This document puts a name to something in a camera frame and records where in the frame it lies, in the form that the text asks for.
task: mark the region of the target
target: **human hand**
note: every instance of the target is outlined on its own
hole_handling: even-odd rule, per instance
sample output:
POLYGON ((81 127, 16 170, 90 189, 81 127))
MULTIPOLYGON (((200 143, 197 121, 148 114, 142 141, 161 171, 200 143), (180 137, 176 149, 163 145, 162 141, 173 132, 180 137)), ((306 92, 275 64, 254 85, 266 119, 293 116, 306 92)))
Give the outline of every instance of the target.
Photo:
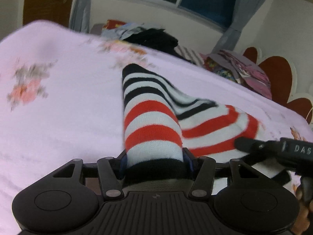
POLYGON ((306 206, 304 202, 302 201, 302 188, 299 186, 296 191, 296 198, 299 201, 300 204, 300 211, 299 215, 297 217, 297 220, 295 221, 293 227, 292 227, 292 232, 295 235, 301 235, 304 231, 306 231, 309 226, 310 226, 310 221, 308 219, 309 213, 313 212, 313 200, 310 202, 309 206, 306 206))

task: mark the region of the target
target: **wall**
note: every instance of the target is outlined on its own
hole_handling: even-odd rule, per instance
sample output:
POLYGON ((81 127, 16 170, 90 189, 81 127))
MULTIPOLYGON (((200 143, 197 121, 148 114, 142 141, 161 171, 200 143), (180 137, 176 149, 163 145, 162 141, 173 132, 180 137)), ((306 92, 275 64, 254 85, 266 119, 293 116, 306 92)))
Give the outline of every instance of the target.
POLYGON ((253 42, 262 49, 264 56, 282 55, 292 61, 298 74, 296 91, 309 92, 311 95, 313 95, 312 22, 312 3, 305 0, 274 0, 253 42))
POLYGON ((0 40, 18 28, 19 0, 0 0, 0 40))
MULTIPOLYGON (((252 43, 259 31, 273 0, 266 0, 242 32, 236 51, 252 43)), ((222 35, 221 29, 208 23, 194 20, 184 14, 129 0, 92 0, 90 27, 107 19, 127 22, 156 23, 176 37, 183 46, 202 53, 209 53, 222 35)))

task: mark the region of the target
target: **cable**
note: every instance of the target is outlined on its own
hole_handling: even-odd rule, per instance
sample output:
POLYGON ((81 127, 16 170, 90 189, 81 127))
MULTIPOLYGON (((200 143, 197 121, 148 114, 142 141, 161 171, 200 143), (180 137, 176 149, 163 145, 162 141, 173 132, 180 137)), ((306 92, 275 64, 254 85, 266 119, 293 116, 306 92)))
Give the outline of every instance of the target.
POLYGON ((313 107, 310 109, 308 115, 306 116, 306 120, 308 119, 308 117, 309 117, 309 115, 310 115, 310 113, 311 113, 312 110, 313 110, 313 107))

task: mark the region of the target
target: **red stripe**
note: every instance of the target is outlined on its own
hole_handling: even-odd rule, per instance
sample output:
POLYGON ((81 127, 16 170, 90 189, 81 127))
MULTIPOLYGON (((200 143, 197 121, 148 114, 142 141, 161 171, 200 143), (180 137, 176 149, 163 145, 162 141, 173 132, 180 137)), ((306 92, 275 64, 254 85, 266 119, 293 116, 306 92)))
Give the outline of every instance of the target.
POLYGON ((156 101, 156 100, 147 100, 143 101, 136 106, 134 106, 130 112, 128 112, 127 116, 124 120, 124 130, 127 126, 139 115, 151 112, 151 111, 158 111, 170 116, 177 124, 178 120, 177 117, 173 114, 173 112, 163 103, 156 101))
POLYGON ((233 106, 227 105, 226 107, 228 108, 227 115, 212 118, 194 128, 183 130, 183 137, 188 139, 204 136, 235 123, 239 117, 239 113, 233 106))
POLYGON ((182 147, 182 139, 172 128, 164 125, 147 125, 131 133, 125 140, 125 149, 128 151, 137 144, 151 140, 166 140, 182 147))
POLYGON ((249 119, 248 126, 247 126, 246 130, 244 130, 242 133, 240 133, 236 137, 229 139, 229 140, 226 140, 224 142, 218 143, 218 144, 213 145, 213 146, 199 147, 199 148, 195 148, 195 149, 191 148, 189 150, 196 157, 202 156, 202 155, 216 154, 216 153, 235 149, 234 141, 236 138, 239 138, 242 136, 247 137, 247 138, 252 138, 252 139, 255 138, 255 136, 258 132, 259 122, 253 116, 250 116, 249 114, 247 114, 247 115, 248 115, 248 119, 249 119))

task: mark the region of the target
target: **window sill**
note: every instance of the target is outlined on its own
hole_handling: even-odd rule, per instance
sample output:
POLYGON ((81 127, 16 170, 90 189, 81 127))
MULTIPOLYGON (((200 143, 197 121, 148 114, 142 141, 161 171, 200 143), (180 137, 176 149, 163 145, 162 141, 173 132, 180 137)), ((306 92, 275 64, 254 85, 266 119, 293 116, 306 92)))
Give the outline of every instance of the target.
POLYGON ((121 0, 121 1, 128 1, 128 2, 143 4, 147 6, 152 6, 152 7, 159 8, 159 9, 164 9, 172 13, 175 13, 177 15, 188 17, 191 20, 194 20, 195 22, 206 25, 219 33, 224 33, 226 31, 225 27, 222 27, 216 24, 215 22, 207 18, 204 18, 203 16, 195 12, 191 12, 188 9, 179 8, 174 3, 170 3, 164 0, 121 0))

